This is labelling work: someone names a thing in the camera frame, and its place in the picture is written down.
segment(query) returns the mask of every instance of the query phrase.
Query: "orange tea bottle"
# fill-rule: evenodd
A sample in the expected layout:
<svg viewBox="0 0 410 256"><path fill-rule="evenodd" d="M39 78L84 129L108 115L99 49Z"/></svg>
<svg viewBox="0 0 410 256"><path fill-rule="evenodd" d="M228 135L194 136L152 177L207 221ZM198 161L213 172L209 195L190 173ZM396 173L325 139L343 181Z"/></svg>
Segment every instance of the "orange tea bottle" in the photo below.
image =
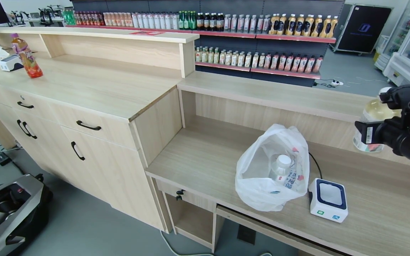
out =
<svg viewBox="0 0 410 256"><path fill-rule="evenodd" d="M30 76L30 78L38 78L40 76L43 76L44 74L42 73L41 68L37 64L33 56L33 53L29 49L26 41L20 39L17 33L13 33L10 36L12 36L13 38L12 48L18 54L18 57L20 57L21 63L23 63L23 66L25 67L28 76Z"/></svg>

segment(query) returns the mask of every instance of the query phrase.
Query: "cabinet door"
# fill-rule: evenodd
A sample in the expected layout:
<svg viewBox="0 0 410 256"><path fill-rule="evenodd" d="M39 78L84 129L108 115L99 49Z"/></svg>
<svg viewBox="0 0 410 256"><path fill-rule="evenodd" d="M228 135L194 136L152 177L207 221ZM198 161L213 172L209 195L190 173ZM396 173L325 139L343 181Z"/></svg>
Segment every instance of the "cabinet door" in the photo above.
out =
<svg viewBox="0 0 410 256"><path fill-rule="evenodd" d="M31 156L31 158L47 172L51 172L49 167L50 163L44 159L42 151L37 149L34 139L30 137L26 130L24 130L22 121L16 115L15 111L11 107L7 107L0 103L0 121L6 126L7 130L13 135L13 137L21 144L23 149Z"/></svg>
<svg viewBox="0 0 410 256"><path fill-rule="evenodd" d="M107 202L125 214L163 229L138 152L62 127L73 154L83 159L88 175L99 179Z"/></svg>
<svg viewBox="0 0 410 256"><path fill-rule="evenodd" d="M51 168L52 173L92 196L105 201L101 191L95 189L97 184L93 177L87 173L82 161L73 153L70 142L59 124L23 111L15 110L15 112L27 123L27 130L37 138L36 143L39 147L42 147L46 157L55 164Z"/></svg>

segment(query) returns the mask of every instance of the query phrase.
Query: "barcode label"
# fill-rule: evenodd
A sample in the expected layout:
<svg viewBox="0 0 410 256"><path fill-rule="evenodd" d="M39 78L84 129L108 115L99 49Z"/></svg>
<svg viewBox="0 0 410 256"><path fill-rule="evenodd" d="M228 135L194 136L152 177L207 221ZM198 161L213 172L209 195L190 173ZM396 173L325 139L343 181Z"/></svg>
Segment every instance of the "barcode label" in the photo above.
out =
<svg viewBox="0 0 410 256"><path fill-rule="evenodd" d="M373 127L366 128L366 144L371 144L373 140Z"/></svg>

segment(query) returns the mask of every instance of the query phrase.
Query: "black drawer handle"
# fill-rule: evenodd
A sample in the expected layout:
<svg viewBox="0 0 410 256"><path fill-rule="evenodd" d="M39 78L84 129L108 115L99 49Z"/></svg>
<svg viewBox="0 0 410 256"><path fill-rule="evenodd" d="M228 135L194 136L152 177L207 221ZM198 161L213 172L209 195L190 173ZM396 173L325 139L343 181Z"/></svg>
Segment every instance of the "black drawer handle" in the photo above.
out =
<svg viewBox="0 0 410 256"><path fill-rule="evenodd" d="M21 101L17 102L17 104L18 104L19 106L26 107L26 108L34 108L33 105L31 105L31 106L23 105L23 102L21 102Z"/></svg>
<svg viewBox="0 0 410 256"><path fill-rule="evenodd" d="M80 126L83 126L83 127L85 127L85 128L88 128L88 129L91 129L91 130L95 130L95 131L99 131L100 129L102 129L102 127L100 127L100 126L96 126L96 127L86 126L86 125L84 125L83 122L80 121L80 120L78 120L76 123L77 123L78 125L80 125Z"/></svg>
<svg viewBox="0 0 410 256"><path fill-rule="evenodd" d="M27 123L26 123L26 122L23 122L22 124L23 124L23 127L25 127L26 131L28 131L28 133L30 134L30 136L33 137L34 139L37 139L37 136L32 135L32 134L30 133L30 131L28 130L28 128L26 128Z"/></svg>
<svg viewBox="0 0 410 256"><path fill-rule="evenodd" d="M75 145L76 145L77 143L75 143L75 141L72 141L71 143L70 143L70 145L72 146L72 149L74 150L74 152L75 152L75 154L78 156L78 158L80 159L80 160L82 160L82 161L85 161L85 157L83 157L83 156L80 156L78 153L77 153L77 151L75 150Z"/></svg>
<svg viewBox="0 0 410 256"><path fill-rule="evenodd" d="M20 126L20 129L23 131L23 133L25 133L26 136L31 137L31 134L30 134L30 133L25 132L25 130L23 130L23 128L21 128L21 121L20 121L20 120L17 120L17 123L18 123L18 126Z"/></svg>

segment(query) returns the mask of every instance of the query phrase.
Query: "red label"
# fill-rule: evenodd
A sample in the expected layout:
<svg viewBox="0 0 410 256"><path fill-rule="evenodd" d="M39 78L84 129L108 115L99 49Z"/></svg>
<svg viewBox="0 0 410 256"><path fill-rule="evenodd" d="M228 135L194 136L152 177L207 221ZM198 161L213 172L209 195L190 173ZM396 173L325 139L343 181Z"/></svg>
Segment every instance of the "red label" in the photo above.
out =
<svg viewBox="0 0 410 256"><path fill-rule="evenodd" d="M164 34L164 32L156 32L156 31L137 31L131 34L141 34L142 36L156 36L158 34Z"/></svg>

